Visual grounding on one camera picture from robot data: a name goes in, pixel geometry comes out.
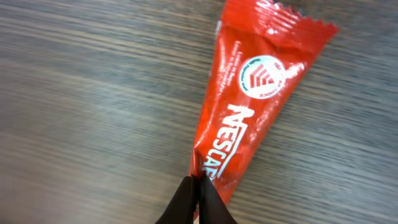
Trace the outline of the red coffee stick sachet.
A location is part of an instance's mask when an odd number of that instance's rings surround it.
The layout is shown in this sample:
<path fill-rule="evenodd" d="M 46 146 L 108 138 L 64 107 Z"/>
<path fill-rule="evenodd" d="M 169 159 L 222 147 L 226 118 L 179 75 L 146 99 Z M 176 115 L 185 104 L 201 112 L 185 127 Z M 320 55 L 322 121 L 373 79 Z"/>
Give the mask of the red coffee stick sachet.
<path fill-rule="evenodd" d="M 263 138 L 338 32 L 331 22 L 267 0 L 227 0 L 189 172 L 228 203 Z"/>

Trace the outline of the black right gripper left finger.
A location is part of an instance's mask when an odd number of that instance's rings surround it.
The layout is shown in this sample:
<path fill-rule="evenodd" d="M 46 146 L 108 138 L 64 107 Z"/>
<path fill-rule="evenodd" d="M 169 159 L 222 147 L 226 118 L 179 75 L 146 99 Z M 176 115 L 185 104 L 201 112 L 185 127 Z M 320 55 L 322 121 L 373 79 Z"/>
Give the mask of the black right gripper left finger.
<path fill-rule="evenodd" d="M 155 224 L 193 224 L 198 202 L 197 193 L 197 182 L 194 176 L 184 177 Z"/>

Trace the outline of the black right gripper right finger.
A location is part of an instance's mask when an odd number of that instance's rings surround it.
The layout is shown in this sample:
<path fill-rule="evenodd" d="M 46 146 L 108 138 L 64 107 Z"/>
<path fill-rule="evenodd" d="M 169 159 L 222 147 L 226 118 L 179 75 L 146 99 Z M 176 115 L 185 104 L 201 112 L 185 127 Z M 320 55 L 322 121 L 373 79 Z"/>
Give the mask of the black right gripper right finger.
<path fill-rule="evenodd" d="M 198 202 L 199 224 L 238 224 L 206 175 L 200 179 Z"/>

